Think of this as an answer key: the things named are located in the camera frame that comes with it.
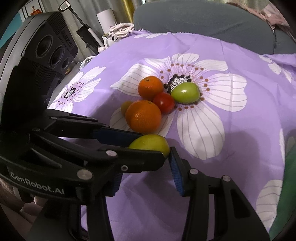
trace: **metal screw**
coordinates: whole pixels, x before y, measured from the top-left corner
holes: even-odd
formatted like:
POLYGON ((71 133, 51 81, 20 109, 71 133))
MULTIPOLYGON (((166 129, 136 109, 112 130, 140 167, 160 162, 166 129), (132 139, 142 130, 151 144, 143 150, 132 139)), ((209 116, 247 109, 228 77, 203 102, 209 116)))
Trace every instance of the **metal screw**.
POLYGON ((111 151, 111 150, 106 151, 106 154, 108 156, 117 156, 117 153, 115 151, 111 151))
POLYGON ((192 175, 196 175, 196 174, 198 174, 198 170, 195 169, 195 168, 190 169, 189 172, 190 172, 192 175))
POLYGON ((229 176, 223 176, 222 179, 226 182, 229 182, 231 180, 229 176))
POLYGON ((120 169, 121 169, 123 172, 126 172, 126 171, 128 170, 128 166, 123 165, 123 166, 121 166, 120 169))
POLYGON ((89 170, 81 169, 77 172, 77 176, 81 180, 90 180, 92 178, 92 173, 89 170))

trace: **red tomato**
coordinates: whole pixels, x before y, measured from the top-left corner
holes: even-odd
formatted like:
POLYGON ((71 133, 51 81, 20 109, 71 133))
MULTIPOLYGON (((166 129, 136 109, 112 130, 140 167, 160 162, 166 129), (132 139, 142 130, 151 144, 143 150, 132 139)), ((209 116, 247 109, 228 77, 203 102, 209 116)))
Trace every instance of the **red tomato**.
POLYGON ((165 92, 158 93, 154 97, 153 103, 157 105, 162 114, 170 113, 175 106, 174 98, 165 92))

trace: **flower center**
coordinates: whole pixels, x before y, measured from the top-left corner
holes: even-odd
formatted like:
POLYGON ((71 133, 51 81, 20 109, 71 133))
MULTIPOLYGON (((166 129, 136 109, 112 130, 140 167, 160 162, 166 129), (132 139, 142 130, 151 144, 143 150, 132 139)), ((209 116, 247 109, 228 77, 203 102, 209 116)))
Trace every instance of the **flower center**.
POLYGON ((174 74, 170 81, 164 85, 164 88, 167 89, 167 93, 170 94, 178 85, 191 81, 192 79, 190 78, 190 75, 185 76, 182 74, 181 76, 178 76, 177 74, 174 74))
POLYGON ((65 99, 68 99, 72 94, 75 93, 76 88, 72 87, 64 96, 65 99))

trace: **white cylinder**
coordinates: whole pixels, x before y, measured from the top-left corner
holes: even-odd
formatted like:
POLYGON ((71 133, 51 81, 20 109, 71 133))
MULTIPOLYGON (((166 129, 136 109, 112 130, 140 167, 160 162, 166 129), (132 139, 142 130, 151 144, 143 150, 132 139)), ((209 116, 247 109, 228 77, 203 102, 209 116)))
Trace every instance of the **white cylinder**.
POLYGON ((104 34, 108 33, 110 27, 115 25, 116 19, 111 8, 98 13, 96 16, 101 24, 104 34))

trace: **large orange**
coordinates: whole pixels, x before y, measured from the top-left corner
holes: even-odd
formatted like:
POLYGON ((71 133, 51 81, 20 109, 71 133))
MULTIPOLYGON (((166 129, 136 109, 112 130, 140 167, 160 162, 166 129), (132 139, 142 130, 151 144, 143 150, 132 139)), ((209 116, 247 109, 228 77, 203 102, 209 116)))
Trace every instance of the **large orange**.
POLYGON ((155 76, 146 77, 140 81, 138 92, 143 99, 152 101, 158 93, 163 92, 163 83, 155 76))
POLYGON ((128 107, 125 118, 133 131, 151 134, 160 126, 161 112, 152 101, 138 100, 128 107))

